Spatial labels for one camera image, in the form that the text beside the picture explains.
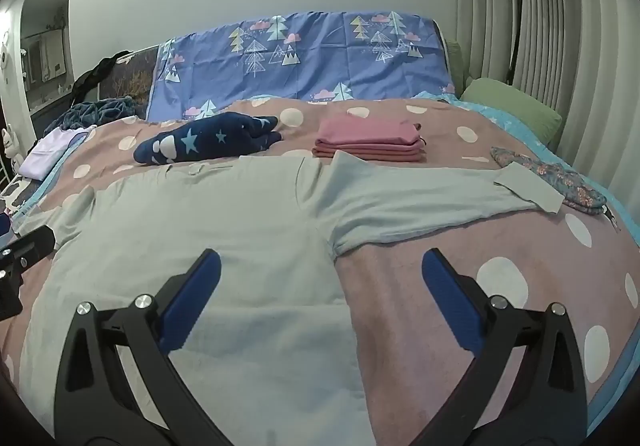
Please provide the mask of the light grey shirt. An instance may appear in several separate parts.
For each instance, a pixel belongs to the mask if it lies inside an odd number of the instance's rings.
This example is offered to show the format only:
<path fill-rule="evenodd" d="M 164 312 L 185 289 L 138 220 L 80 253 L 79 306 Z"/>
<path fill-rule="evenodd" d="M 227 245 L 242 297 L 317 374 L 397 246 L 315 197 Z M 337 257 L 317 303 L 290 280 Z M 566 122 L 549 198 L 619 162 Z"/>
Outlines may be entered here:
<path fill-rule="evenodd" d="M 32 306 L 18 393 L 43 440 L 78 305 L 100 311 L 155 293 L 206 249 L 221 278 L 182 348 L 169 355 L 221 432 L 218 445 L 371 445 L 375 409 L 431 391 L 434 368 L 375 391 L 363 382 L 356 302 L 339 257 L 529 211 L 561 196 L 518 163 L 498 170 L 394 168 L 340 153 L 243 157 L 130 175 L 84 188 L 24 229 L 54 232 L 51 270 Z M 161 424 L 129 350 L 122 368 L 146 419 Z"/>

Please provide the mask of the folded lavender garment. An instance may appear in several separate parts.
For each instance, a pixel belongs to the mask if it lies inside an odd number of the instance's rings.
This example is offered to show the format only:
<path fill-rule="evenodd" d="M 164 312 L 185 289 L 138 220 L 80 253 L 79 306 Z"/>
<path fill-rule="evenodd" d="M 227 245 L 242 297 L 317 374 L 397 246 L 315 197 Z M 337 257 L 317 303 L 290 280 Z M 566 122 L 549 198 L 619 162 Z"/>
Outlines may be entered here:
<path fill-rule="evenodd" d="M 42 182 L 59 162 L 85 142 L 95 128 L 96 125 L 79 129 L 53 129 L 36 143 L 18 167 L 17 173 L 26 179 Z"/>

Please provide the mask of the pink polka dot blanket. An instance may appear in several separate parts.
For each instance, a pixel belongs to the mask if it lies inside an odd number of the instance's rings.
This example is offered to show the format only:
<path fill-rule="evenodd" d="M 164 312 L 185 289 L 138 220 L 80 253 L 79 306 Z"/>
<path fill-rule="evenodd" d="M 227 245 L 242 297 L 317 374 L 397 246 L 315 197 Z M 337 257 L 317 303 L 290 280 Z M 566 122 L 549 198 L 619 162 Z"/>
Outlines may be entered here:
<path fill-rule="evenodd" d="M 1 253 L 2 440 L 582 445 L 639 372 L 639 230 L 419 100 L 81 135 Z"/>

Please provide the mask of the dark teal fuzzy blanket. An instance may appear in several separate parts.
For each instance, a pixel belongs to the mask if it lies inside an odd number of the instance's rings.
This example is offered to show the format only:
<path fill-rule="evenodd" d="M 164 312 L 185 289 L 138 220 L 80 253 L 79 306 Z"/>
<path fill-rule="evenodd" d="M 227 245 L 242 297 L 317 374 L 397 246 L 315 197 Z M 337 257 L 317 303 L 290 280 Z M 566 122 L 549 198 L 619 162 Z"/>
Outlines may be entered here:
<path fill-rule="evenodd" d="M 137 114 L 137 103 L 130 96 L 118 99 L 106 99 L 96 102 L 82 102 L 73 105 L 54 119 L 43 134 L 48 135 L 54 129 L 76 130 L 92 125 L 106 125 L 118 119 Z"/>

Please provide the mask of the black garment on headboard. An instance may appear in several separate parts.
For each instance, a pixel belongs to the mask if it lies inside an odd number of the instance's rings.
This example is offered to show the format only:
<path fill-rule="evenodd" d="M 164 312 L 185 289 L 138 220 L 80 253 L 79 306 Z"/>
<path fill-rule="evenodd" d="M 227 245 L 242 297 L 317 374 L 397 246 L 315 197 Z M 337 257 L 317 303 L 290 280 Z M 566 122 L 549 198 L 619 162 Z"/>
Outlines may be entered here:
<path fill-rule="evenodd" d="M 73 84 L 72 102 L 84 102 L 87 94 L 111 73 L 119 58 L 128 54 L 129 51 L 119 51 L 109 58 L 102 58 L 93 69 L 83 73 Z"/>

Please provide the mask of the floral patterned cloth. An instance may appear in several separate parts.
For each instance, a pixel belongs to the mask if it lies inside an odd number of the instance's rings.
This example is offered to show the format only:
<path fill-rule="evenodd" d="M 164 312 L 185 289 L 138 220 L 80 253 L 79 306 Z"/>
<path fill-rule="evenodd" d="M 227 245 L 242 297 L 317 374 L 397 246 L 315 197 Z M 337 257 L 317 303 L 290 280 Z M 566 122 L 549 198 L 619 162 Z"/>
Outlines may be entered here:
<path fill-rule="evenodd" d="M 490 154 L 501 168 L 511 165 L 512 162 L 517 162 L 536 173 L 538 177 L 541 177 L 564 197 L 564 203 L 567 206 L 585 214 L 603 215 L 610 221 L 616 232 L 620 232 L 620 225 L 612 209 L 608 206 L 606 197 L 589 186 L 577 172 L 568 170 L 557 163 L 543 162 L 502 147 L 492 147 Z"/>

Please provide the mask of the navy star patterned garment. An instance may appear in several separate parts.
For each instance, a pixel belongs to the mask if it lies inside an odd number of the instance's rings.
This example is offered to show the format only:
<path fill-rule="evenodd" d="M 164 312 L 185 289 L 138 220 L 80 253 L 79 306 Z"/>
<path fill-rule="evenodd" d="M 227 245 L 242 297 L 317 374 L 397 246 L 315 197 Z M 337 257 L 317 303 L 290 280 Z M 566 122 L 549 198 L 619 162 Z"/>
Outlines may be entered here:
<path fill-rule="evenodd" d="M 235 111 L 196 119 L 141 142 L 134 150 L 134 161 L 151 166 L 256 154 L 282 140 L 278 123 L 274 116 Z"/>

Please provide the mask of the green pillow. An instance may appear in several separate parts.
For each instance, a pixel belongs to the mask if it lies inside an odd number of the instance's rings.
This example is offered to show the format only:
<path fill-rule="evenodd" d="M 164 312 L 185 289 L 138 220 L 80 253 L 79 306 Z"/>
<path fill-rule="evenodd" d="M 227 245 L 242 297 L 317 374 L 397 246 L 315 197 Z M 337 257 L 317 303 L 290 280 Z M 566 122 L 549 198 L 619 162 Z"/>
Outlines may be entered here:
<path fill-rule="evenodd" d="M 541 143 L 551 143 L 562 127 L 562 117 L 529 94 L 490 78 L 472 80 L 460 100 L 502 110 L 518 118 Z"/>

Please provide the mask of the folded pink garment stack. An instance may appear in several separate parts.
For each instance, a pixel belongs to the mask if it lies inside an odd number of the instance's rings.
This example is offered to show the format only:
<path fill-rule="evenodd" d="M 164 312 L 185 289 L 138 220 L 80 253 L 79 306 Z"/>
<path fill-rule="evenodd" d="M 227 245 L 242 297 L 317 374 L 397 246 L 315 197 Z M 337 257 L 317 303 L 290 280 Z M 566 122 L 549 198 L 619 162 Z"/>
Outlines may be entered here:
<path fill-rule="evenodd" d="M 312 154 L 331 158 L 338 151 L 363 160 L 419 162 L 425 142 L 407 120 L 332 116 L 320 123 Z"/>

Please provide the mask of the white pleated curtain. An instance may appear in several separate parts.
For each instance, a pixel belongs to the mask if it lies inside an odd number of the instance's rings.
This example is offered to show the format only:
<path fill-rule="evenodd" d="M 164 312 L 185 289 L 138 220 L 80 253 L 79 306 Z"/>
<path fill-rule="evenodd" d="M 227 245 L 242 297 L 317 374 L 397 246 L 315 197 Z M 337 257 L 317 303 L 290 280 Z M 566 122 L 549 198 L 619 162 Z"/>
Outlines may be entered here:
<path fill-rule="evenodd" d="M 473 77 L 556 110 L 561 157 L 628 196 L 639 183 L 639 0 L 456 0 L 454 39 Z"/>

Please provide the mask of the blue tree print sheet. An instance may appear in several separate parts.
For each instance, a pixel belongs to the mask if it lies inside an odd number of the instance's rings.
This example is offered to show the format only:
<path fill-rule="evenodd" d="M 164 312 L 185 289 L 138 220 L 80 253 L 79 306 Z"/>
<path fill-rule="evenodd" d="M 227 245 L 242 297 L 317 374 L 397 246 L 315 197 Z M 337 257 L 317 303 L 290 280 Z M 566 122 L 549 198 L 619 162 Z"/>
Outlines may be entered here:
<path fill-rule="evenodd" d="M 429 18 L 393 10 L 278 14 L 162 44 L 146 118 L 204 118 L 239 100 L 323 103 L 451 93 L 445 43 Z"/>

